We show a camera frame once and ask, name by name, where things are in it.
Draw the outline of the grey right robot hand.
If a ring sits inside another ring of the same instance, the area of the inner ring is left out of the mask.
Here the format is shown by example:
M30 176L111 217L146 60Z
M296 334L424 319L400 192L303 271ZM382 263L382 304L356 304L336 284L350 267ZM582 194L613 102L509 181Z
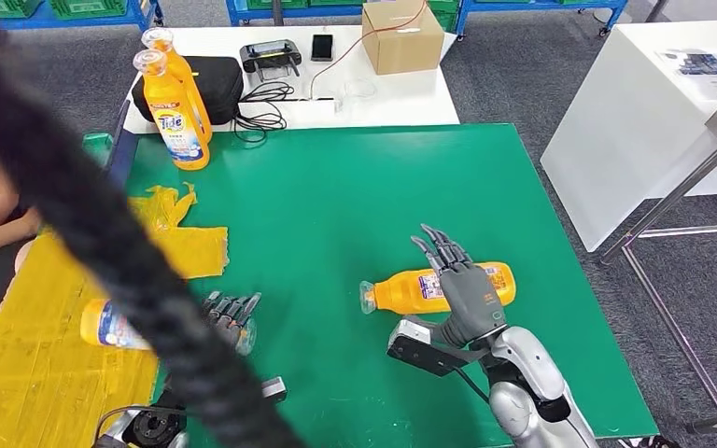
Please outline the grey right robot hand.
M413 236L411 241L425 255L450 308L442 323L424 324L433 340L462 348L506 328L503 305L485 270L445 232L427 224L421 229L428 239Z

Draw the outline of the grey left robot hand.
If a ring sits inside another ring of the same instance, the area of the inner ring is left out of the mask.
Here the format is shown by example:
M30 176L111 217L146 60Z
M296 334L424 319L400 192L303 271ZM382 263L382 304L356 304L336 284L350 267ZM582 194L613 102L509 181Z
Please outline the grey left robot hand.
M238 297L213 291L203 302L207 318L218 334L243 356L251 353L256 341L257 326L253 313L260 299L259 292Z

